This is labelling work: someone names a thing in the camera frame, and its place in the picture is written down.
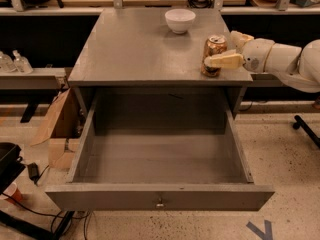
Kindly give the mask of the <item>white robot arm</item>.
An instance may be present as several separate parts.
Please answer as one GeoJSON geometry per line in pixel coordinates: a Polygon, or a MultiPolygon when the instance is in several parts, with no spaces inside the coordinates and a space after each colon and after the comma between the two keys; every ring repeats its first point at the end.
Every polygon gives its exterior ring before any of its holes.
{"type": "Polygon", "coordinates": [[[307,93],[320,91],[320,40],[304,48],[254,38],[238,31],[231,32],[235,48],[203,59],[204,71],[237,69],[243,66],[252,73],[268,73],[284,85],[307,93]]]}

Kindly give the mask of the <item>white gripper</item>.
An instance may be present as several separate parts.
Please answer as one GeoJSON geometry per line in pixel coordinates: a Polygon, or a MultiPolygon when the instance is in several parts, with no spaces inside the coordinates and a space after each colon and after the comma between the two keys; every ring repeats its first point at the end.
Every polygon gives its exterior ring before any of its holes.
{"type": "Polygon", "coordinates": [[[228,50],[221,54],[208,56],[204,59],[204,64],[210,68],[237,69],[244,64],[244,68],[250,72],[263,73],[265,62],[275,44],[274,41],[258,38],[238,31],[231,31],[230,37],[237,50],[228,50]]]}

